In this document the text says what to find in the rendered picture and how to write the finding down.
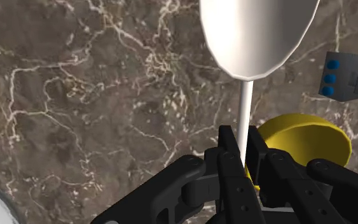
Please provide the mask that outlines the white spoon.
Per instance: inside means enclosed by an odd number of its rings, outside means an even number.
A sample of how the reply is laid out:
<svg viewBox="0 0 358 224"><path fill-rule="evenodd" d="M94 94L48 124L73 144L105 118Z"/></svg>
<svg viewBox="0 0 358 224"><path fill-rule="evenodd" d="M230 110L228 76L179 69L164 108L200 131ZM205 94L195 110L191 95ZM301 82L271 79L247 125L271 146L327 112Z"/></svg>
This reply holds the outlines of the white spoon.
<svg viewBox="0 0 358 224"><path fill-rule="evenodd" d="M217 65L240 81L237 144L245 161L253 83L297 49L320 0L199 0L205 42Z"/></svg>

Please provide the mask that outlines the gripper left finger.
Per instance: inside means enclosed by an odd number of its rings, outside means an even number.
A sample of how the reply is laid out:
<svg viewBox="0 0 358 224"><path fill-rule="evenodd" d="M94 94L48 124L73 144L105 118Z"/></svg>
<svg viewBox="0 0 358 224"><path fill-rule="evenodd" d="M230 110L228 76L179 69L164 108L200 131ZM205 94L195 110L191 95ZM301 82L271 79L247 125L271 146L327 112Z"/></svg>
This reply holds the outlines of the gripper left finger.
<svg viewBox="0 0 358 224"><path fill-rule="evenodd" d="M219 206L207 224L266 224L229 125L204 158L178 158L90 224L183 224L213 200Z"/></svg>

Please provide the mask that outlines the grey box with blue buttons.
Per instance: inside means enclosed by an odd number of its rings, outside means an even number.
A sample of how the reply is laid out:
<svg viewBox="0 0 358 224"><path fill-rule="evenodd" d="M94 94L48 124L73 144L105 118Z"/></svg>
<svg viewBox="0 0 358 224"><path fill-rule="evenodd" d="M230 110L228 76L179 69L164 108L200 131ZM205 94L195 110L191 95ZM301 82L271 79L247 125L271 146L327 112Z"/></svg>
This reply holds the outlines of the grey box with blue buttons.
<svg viewBox="0 0 358 224"><path fill-rule="evenodd" d="M319 94L339 102L358 99L358 55L327 52Z"/></svg>

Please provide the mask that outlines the yellow bowl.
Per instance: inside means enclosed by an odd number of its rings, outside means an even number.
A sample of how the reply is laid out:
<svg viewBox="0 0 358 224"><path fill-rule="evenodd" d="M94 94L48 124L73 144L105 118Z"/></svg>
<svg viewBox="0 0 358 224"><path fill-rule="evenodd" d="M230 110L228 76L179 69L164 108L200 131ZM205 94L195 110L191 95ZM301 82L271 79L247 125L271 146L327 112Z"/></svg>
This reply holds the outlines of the yellow bowl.
<svg viewBox="0 0 358 224"><path fill-rule="evenodd" d="M306 166L315 158L324 158L341 166L350 160L350 138L333 123L314 115L284 114L248 131L245 173L257 190L261 159L268 149L288 152L295 162Z"/></svg>

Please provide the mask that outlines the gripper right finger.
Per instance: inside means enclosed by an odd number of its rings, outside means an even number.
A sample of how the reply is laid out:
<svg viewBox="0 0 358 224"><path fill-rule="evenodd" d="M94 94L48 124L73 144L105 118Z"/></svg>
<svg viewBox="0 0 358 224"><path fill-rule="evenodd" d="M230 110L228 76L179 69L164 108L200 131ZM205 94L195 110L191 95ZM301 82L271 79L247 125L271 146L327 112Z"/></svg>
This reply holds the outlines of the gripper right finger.
<svg viewBox="0 0 358 224"><path fill-rule="evenodd" d="M299 224L358 224L358 173L323 158L302 166L288 152L267 147L255 126L246 161L254 183L271 198L268 206L289 203Z"/></svg>

